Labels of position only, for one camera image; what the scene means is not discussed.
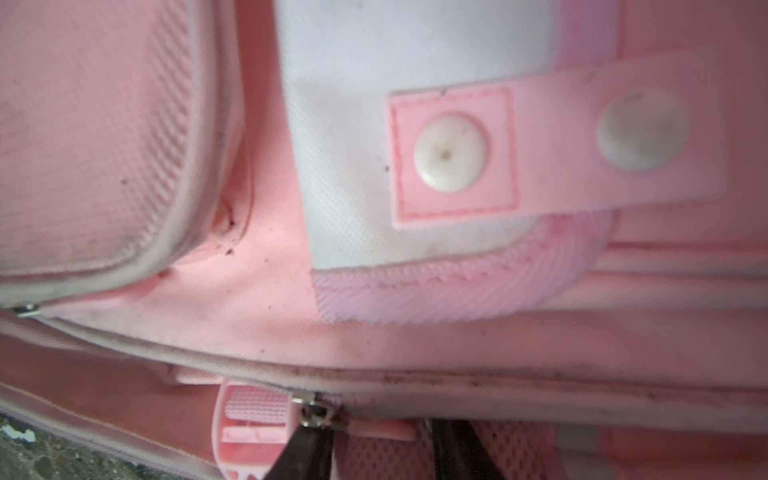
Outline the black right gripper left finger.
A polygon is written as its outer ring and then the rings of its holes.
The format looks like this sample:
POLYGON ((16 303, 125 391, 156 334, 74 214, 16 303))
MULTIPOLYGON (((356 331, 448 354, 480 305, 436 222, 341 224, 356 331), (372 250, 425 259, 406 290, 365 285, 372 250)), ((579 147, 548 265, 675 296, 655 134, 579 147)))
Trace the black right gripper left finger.
POLYGON ((265 480, 329 480, 335 433, 298 426, 265 480))

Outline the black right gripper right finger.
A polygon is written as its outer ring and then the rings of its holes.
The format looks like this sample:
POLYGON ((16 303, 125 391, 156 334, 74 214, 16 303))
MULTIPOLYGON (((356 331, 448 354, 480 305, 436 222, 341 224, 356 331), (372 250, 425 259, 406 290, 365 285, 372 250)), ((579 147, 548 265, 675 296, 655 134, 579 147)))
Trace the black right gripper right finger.
POLYGON ((503 480, 504 476, 467 420, 429 421, 437 480, 503 480))

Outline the pink student backpack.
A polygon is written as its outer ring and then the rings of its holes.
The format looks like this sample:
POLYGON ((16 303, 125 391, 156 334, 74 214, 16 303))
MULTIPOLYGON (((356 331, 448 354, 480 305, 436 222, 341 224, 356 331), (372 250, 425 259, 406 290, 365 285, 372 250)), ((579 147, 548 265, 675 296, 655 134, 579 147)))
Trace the pink student backpack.
POLYGON ((767 475, 763 1, 5 1, 1 410, 192 479, 767 475))

